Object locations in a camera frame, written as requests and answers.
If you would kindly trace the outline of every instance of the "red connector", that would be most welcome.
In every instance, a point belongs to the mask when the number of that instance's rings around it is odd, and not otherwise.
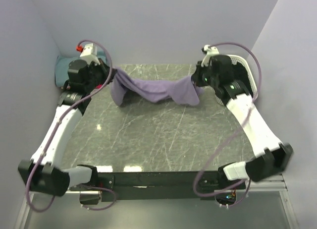
[[[82,46],[76,46],[76,51],[82,53],[83,52],[83,47]]]

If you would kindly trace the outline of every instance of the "white bracket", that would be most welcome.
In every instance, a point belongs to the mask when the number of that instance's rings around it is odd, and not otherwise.
[[[208,66],[210,62],[210,58],[212,56],[216,56],[219,54],[219,51],[217,47],[211,47],[210,45],[205,45],[203,47],[204,53],[206,53],[203,61],[202,61],[202,67]]]

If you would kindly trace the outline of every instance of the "white wall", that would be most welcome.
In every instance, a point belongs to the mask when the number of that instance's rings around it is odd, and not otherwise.
[[[263,68],[259,110],[295,154],[285,173],[302,229],[317,228],[317,0],[279,0],[253,51]]]
[[[115,64],[196,63],[205,44],[252,48],[277,0],[33,0],[63,54],[103,43]]]
[[[13,228],[25,186],[17,172],[38,148],[58,100],[59,54],[31,0],[0,0],[0,213]]]

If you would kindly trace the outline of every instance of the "crumpled fabric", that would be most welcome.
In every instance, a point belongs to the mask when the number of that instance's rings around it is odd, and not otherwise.
[[[117,68],[111,84],[111,97],[115,104],[122,105],[128,91],[133,91],[152,103],[172,99],[179,105],[196,106],[199,104],[199,95],[204,90],[194,86],[191,76],[177,81],[132,79],[122,69]]]

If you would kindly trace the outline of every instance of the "black metal frame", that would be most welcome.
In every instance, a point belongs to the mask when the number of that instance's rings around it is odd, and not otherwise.
[[[225,188],[227,185],[238,182],[225,182],[219,171],[206,171],[198,183],[198,191],[210,193]],[[99,185],[113,190],[118,200],[146,200],[146,199],[185,199],[199,198],[193,191],[193,181],[198,172],[99,172]],[[87,185],[70,188],[70,191],[90,191]],[[241,184],[236,189],[245,189]],[[82,204],[97,204],[99,195],[81,194]],[[214,200],[214,197],[201,198]],[[113,195],[108,192],[101,194],[102,202],[110,202]]]

